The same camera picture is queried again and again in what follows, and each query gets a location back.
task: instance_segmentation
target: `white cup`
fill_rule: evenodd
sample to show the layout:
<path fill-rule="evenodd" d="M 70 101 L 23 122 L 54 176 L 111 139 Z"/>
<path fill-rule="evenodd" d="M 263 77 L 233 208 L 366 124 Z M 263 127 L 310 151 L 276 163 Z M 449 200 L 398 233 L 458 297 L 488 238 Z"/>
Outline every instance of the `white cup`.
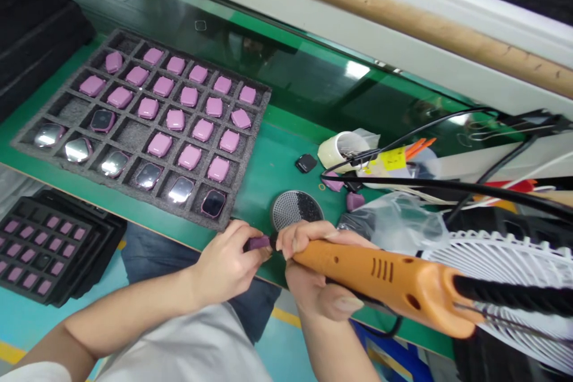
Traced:
<path fill-rule="evenodd" d="M 346 158 L 342 156 L 341 152 L 352 150 L 355 152 L 355 155 L 357 155 L 369 149 L 368 143 L 362 136 L 353 131 L 343 131 L 322 142 L 318 147 L 318 158 L 321 160 L 324 168 L 328 169 L 346 161 Z M 334 171 L 342 174 L 352 170 L 358 170 L 360 167 L 362 167 L 362 165 L 351 166 L 350 164 L 346 164 Z"/>

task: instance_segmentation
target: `blue floor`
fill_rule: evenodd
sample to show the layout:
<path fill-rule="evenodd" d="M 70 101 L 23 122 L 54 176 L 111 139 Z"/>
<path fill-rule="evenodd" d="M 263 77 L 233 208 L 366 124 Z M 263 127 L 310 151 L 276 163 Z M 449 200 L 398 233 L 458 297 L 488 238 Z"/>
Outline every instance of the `blue floor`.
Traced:
<path fill-rule="evenodd" d="M 28 351 L 64 318 L 127 284 L 124 264 L 116 251 L 101 281 L 82 298 L 69 300 L 60 309 L 0 288 L 0 341 Z M 274 381 L 316 381 L 299 328 L 271 317 L 256 349 Z M 9 368 L 1 358 L 0 375 Z"/>

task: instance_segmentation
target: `white sleeve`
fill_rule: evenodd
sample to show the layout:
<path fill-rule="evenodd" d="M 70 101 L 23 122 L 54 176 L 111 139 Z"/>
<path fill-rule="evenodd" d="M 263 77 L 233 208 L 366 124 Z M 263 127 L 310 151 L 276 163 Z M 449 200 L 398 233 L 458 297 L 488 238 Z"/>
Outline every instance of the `white sleeve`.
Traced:
<path fill-rule="evenodd" d="M 8 372 L 0 382 L 72 382 L 72 377 L 62 364 L 44 361 Z"/>

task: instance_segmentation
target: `white shirt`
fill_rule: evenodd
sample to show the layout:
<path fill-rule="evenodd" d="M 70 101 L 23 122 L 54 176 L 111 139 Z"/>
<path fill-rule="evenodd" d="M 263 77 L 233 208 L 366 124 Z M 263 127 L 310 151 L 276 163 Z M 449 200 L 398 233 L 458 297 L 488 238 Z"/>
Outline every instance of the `white shirt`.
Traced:
<path fill-rule="evenodd" d="M 0 382 L 71 382 L 64 366 L 29 364 Z M 97 382 L 271 381 L 228 303 L 172 319 L 112 356 Z"/>

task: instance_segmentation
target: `blue jeans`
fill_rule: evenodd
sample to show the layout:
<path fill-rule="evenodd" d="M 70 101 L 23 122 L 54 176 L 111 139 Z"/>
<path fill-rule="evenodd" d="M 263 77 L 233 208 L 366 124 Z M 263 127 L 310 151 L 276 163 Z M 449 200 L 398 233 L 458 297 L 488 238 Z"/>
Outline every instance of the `blue jeans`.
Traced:
<path fill-rule="evenodd" d="M 201 255 L 157 233 L 128 223 L 121 251 L 130 284 L 167 275 L 195 264 Z M 251 343 L 260 340 L 281 289 L 253 279 L 247 292 L 229 300 Z"/>

